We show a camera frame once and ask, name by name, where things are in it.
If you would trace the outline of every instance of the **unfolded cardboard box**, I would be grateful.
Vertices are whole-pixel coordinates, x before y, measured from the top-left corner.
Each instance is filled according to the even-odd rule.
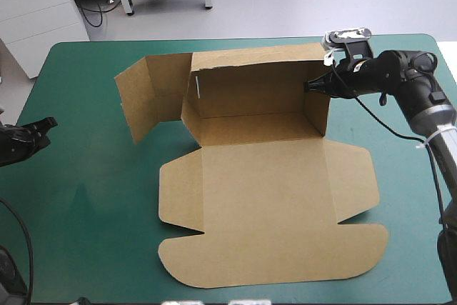
[[[146,56],[116,77],[135,142],[181,119],[201,146],[160,170],[161,220],[201,231],[159,247],[179,281],[346,279],[381,259],[382,225],[339,224],[379,197],[370,154],[325,139],[329,98],[303,92],[322,57],[318,44]]]

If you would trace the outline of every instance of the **cardboard tab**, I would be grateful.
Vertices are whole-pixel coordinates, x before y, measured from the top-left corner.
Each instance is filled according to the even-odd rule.
[[[204,230],[201,150],[160,168],[159,217],[193,230]]]

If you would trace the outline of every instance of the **box side panel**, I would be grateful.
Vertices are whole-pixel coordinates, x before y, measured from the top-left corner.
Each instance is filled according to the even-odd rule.
[[[223,66],[245,66],[282,61],[321,60],[325,51],[319,43],[267,46],[250,49],[202,51],[194,53],[192,71]]]

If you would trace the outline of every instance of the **cardboard flap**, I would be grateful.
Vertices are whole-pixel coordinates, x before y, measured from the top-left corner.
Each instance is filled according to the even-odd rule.
[[[369,151],[326,139],[323,146],[338,223],[378,205],[378,183]]]
[[[201,150],[160,168],[159,217],[162,221],[203,231]]]
[[[122,108],[134,142],[160,121],[181,118],[192,54],[147,56],[116,76]]]
[[[134,142],[138,143],[160,122],[146,60],[141,59],[130,66],[115,80],[124,116]]]
[[[192,71],[271,62],[322,60],[324,54],[319,43],[202,51],[194,53]]]
[[[339,152],[335,156],[329,152],[333,148]],[[386,228],[338,224],[340,218],[368,206],[361,192],[365,176],[349,181],[357,191],[344,188],[336,198],[331,185],[335,180],[328,179],[328,168],[344,181],[359,176],[352,172],[358,166],[348,161],[347,169],[336,166],[342,153],[367,164],[363,170],[371,168],[366,152],[352,148],[301,139],[205,146],[201,155],[191,153],[196,164],[201,161],[203,179],[194,170],[187,172],[184,162],[175,165],[173,176],[179,181],[170,176],[169,182],[178,185],[173,196],[179,206],[174,205],[172,222],[189,221],[180,207],[187,202],[204,215],[204,234],[163,241],[159,256],[165,268],[179,281],[203,288],[346,279],[373,268],[387,245]],[[196,185],[203,209],[188,200],[193,192],[181,186],[186,184],[183,175],[189,178],[188,185]],[[168,186],[164,192],[170,196]],[[359,201],[363,205],[355,206]],[[167,206],[159,206],[163,213]]]

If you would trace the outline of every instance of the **cable tie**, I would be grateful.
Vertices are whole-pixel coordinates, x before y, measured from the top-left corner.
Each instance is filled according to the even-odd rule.
[[[457,128],[452,125],[452,124],[446,124],[446,125],[438,125],[438,130],[433,132],[427,139],[423,142],[420,143],[416,146],[417,149],[424,149],[426,145],[430,143],[432,139],[434,139],[436,136],[441,135],[443,132],[450,131],[450,130],[456,130]]]

